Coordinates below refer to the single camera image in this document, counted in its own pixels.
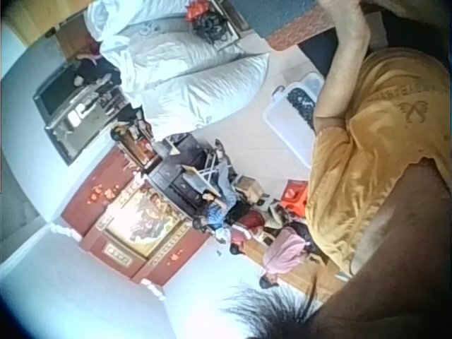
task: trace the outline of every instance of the framed picture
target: framed picture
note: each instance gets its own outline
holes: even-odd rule
[[[154,188],[132,183],[110,204],[95,226],[141,258],[149,259],[183,221],[184,216]]]

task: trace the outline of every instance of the television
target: television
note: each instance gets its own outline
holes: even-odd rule
[[[46,124],[55,118],[59,108],[67,100],[81,91],[81,88],[73,84],[75,77],[76,67],[66,63],[38,88],[33,99]]]

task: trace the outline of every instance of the wooden table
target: wooden table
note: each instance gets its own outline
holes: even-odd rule
[[[262,258],[265,247],[254,239],[249,240],[244,245],[244,252],[254,262],[262,266]],[[344,286],[344,282],[335,277],[339,273],[332,261],[328,261],[326,266],[321,266],[313,262],[306,262],[298,265],[292,272],[284,274],[281,279],[297,288],[303,293],[308,293],[312,286],[312,280],[317,273],[316,299],[326,302],[328,298]]]

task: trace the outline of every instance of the yellow t-shirt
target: yellow t-shirt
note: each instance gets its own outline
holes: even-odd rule
[[[322,130],[314,148],[307,221],[342,271],[361,236],[410,164],[433,159],[451,182],[450,76],[406,49],[371,55],[347,111],[347,130]]]

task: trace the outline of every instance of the white plastic box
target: white plastic box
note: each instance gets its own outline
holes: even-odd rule
[[[278,86],[272,94],[270,105],[263,111],[264,121],[308,168],[311,168],[316,137],[286,97],[294,88],[300,88],[317,102],[323,83],[324,80],[319,74],[311,72],[300,82],[292,83],[286,88]]]

